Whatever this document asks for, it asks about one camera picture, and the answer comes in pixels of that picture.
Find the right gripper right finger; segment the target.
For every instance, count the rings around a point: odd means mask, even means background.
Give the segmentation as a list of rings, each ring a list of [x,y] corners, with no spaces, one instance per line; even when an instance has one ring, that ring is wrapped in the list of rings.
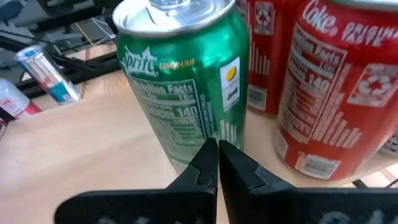
[[[398,224],[398,189],[299,188],[219,141],[230,224]]]

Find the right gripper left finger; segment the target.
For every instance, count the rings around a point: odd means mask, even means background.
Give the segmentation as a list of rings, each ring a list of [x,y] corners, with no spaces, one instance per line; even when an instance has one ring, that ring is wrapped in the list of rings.
[[[62,202],[54,224],[216,224],[218,143],[209,138],[164,189],[94,190]]]

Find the silver Diet Coke can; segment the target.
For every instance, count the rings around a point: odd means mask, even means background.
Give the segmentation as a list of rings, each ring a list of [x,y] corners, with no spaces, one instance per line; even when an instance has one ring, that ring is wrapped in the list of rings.
[[[392,135],[378,151],[398,158],[398,133]]]

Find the red Coca-Cola can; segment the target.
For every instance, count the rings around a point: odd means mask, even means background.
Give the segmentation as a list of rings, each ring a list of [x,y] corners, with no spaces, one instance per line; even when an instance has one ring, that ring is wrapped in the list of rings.
[[[248,106],[269,117],[279,110],[283,66],[302,0],[236,0],[249,31]]]
[[[398,0],[301,0],[274,147],[316,179],[353,175],[398,131]]]

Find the green Sprite can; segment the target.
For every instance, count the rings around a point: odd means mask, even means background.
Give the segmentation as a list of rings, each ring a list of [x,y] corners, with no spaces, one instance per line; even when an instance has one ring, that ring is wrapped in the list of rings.
[[[168,160],[209,138],[244,148],[249,34],[236,0],[122,0],[118,61]]]

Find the tall can with blue tab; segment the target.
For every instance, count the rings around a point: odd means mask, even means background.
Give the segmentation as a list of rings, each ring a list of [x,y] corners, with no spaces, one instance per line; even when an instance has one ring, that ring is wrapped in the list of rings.
[[[31,45],[21,49],[15,60],[59,105],[81,99],[80,92],[42,46]]]

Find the wooden shelf with black frame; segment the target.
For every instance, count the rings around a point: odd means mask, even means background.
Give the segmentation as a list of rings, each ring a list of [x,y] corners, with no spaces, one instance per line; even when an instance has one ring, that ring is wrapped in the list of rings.
[[[299,188],[334,188],[285,165],[276,123],[248,111],[243,152]],[[225,204],[220,181],[218,207]],[[94,190],[164,189],[182,172],[168,160],[131,89],[123,84],[8,124],[0,140],[0,224],[54,224],[65,200]]]

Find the black aluminium table frame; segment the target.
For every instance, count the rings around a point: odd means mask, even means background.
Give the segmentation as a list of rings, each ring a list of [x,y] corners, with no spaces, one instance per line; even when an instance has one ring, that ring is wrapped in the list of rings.
[[[27,0],[29,4],[38,5],[47,18],[30,18],[28,21],[20,22],[19,24],[26,27],[30,24],[37,24],[38,28],[36,30],[44,32],[102,15],[111,30],[116,31],[116,26],[111,21],[111,13],[122,0],[62,0],[61,3],[53,6],[48,5],[49,1]],[[55,54],[50,56],[57,65],[62,66],[62,71],[74,84],[119,70],[115,53],[109,53],[86,61]]]

